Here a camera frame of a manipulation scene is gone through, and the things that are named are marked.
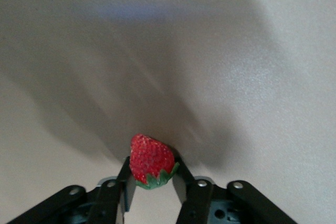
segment strawberry calyx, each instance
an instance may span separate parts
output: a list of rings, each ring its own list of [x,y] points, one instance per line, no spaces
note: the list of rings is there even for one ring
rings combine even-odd
[[[167,173],[166,170],[161,169],[157,178],[155,178],[151,174],[147,174],[146,175],[147,184],[144,184],[139,180],[136,180],[135,183],[137,186],[140,186],[146,190],[158,188],[160,186],[167,184],[167,182],[174,176],[179,166],[180,166],[179,162],[176,162],[170,173]]]

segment hole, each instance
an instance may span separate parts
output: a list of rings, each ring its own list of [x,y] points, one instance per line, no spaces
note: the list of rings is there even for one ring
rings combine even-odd
[[[218,218],[218,219],[223,219],[223,218],[225,217],[225,213],[224,213],[223,210],[221,210],[221,209],[217,209],[217,210],[215,211],[215,216],[216,216],[216,218]]]
[[[195,210],[190,211],[190,212],[189,212],[189,216],[190,216],[191,218],[195,219],[195,218],[196,218],[196,211],[195,211]]]

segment bolt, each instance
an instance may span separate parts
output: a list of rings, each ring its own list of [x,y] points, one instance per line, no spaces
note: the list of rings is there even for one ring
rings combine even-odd
[[[116,181],[115,180],[111,180],[110,182],[108,182],[107,187],[112,187],[115,186]]]
[[[207,182],[205,180],[200,180],[199,182],[197,182],[197,184],[200,187],[205,187],[207,185]]]
[[[75,187],[74,189],[72,189],[70,192],[69,192],[69,194],[70,195],[75,195],[75,194],[77,194],[79,192],[79,188],[78,187]]]
[[[242,189],[244,186],[242,185],[242,183],[240,182],[234,182],[233,183],[233,186],[237,189]]]

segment black plastic part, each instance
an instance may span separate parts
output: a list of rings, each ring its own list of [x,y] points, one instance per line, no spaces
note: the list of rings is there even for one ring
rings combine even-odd
[[[173,177],[173,185],[180,202],[183,203],[186,201],[187,193],[195,179],[181,157],[175,156],[175,162],[179,162],[180,166]]]
[[[8,224],[57,223],[59,216],[63,212],[76,208],[85,201],[85,188],[77,185],[68,186],[10,221]]]
[[[211,204],[213,185],[202,180],[205,186],[198,185],[200,180],[195,180],[187,193],[187,200],[183,202],[176,224],[207,224]]]
[[[182,203],[177,224],[296,224],[250,183],[230,182],[224,189],[195,179],[179,154],[175,161],[173,185]],[[68,186],[8,224],[123,224],[135,191],[129,165],[127,157],[116,179],[88,193]]]
[[[122,224],[135,191],[129,166],[127,157],[115,180],[88,193],[81,186],[68,186],[8,224]]]
[[[242,188],[236,188],[234,186],[235,183],[240,183]],[[249,211],[255,220],[255,224],[297,224],[246,181],[238,180],[230,182],[227,185],[227,190],[233,196],[235,202]]]

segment gray background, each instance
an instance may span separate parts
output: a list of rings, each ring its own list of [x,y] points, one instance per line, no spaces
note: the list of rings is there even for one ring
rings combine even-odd
[[[116,175],[142,132],[334,223],[335,3],[0,0],[0,222]],[[126,223],[175,223],[172,190],[137,189]]]

